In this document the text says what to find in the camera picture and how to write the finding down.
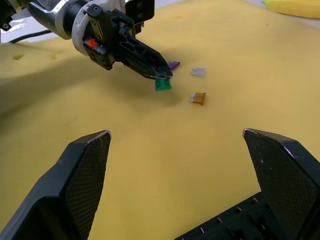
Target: yellow object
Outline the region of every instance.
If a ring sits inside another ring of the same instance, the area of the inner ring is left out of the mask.
[[[137,37],[181,62],[171,90],[120,63],[106,71],[71,41],[0,45],[0,229],[69,142],[104,129],[90,240],[172,240],[257,193],[244,128],[320,159],[317,29],[239,0],[186,0]],[[199,66],[203,79],[190,75]]]
[[[320,18],[320,0],[263,0],[270,10],[304,18]]]

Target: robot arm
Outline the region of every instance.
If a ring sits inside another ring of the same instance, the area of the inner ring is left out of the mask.
[[[106,70],[121,62],[149,79],[173,74],[161,54],[136,39],[155,14],[154,0],[0,0],[0,27],[21,8]]]

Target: fuse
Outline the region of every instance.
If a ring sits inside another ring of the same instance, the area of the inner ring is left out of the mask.
[[[205,101],[205,98],[206,98],[206,93],[205,92],[203,92],[203,93],[199,93],[199,92],[191,93],[191,97],[192,98],[189,99],[190,103],[203,105],[204,101]]]
[[[170,78],[156,78],[155,79],[155,90],[163,91],[171,89]]]
[[[190,73],[193,76],[201,77],[203,78],[206,75],[207,70],[205,68],[196,67],[192,69],[192,72]]]
[[[179,61],[170,61],[168,63],[169,68],[171,69],[171,71],[175,70],[177,67],[180,66],[180,62]]]

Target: black cable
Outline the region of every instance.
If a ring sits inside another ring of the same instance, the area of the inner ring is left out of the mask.
[[[9,41],[9,43],[12,43],[12,44],[15,44],[17,42],[20,42],[22,40],[25,40],[25,39],[29,39],[29,38],[33,38],[33,37],[38,37],[38,36],[42,36],[42,35],[45,35],[45,34],[50,34],[52,33],[52,31],[50,30],[44,30],[44,31],[38,31],[38,32],[34,32],[34,33],[30,33],[30,34],[26,34],[26,35],[23,35],[23,36],[20,36],[20,37],[17,37],[11,41]]]

